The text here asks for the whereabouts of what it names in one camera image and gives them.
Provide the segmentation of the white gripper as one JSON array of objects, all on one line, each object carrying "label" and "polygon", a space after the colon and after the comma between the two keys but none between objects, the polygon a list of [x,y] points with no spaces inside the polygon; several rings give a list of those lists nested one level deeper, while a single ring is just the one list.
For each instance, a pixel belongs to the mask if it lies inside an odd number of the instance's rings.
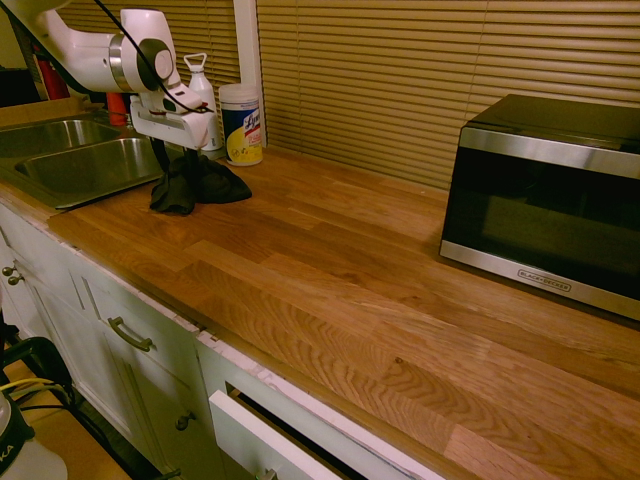
[{"label": "white gripper", "polygon": [[184,157],[190,171],[198,171],[198,149],[209,142],[208,120],[199,113],[153,114],[139,96],[130,97],[131,120],[134,129],[151,139],[154,155],[164,173],[169,172],[170,158],[163,141],[185,147]]}]

